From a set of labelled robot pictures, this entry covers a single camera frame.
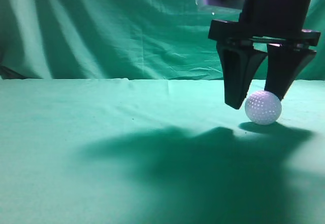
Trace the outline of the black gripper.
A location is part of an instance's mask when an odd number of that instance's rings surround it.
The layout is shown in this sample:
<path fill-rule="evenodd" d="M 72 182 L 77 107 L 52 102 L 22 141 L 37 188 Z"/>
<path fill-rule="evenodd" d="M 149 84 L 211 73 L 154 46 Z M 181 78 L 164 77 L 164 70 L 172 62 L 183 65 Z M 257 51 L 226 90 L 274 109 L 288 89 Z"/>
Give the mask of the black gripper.
<path fill-rule="evenodd" d="M 240 109 L 258 68 L 267 57 L 252 44 L 232 41 L 279 42 L 317 46 L 320 32 L 304 29 L 311 0 L 244 0 L 237 22 L 212 20 L 208 38 L 215 40 L 220 58 L 224 102 Z M 268 69 L 264 90 L 282 100 L 298 74 L 309 65 L 316 51 L 268 44 Z"/>

